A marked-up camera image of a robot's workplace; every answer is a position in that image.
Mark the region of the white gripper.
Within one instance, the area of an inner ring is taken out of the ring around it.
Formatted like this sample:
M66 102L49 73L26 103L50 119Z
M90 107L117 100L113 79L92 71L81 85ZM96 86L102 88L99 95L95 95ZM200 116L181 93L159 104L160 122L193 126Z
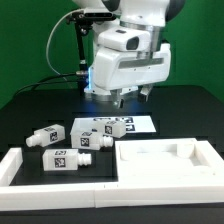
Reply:
M170 44L163 43L159 51L152 52L151 43L148 31L123 27L110 28L98 36L100 48L94 59L93 82L103 90L116 90L118 108L124 104L120 89L144 85L140 99L147 100L152 83L167 79L171 64Z

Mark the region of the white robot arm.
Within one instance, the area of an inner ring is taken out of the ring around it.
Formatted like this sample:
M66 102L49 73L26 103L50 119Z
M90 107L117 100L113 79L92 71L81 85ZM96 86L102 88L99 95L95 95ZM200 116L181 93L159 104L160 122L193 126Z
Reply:
M162 40L168 21L186 0L72 0L80 31L94 31L94 60L85 93L122 107L128 95L148 99L155 83L167 79L170 44Z

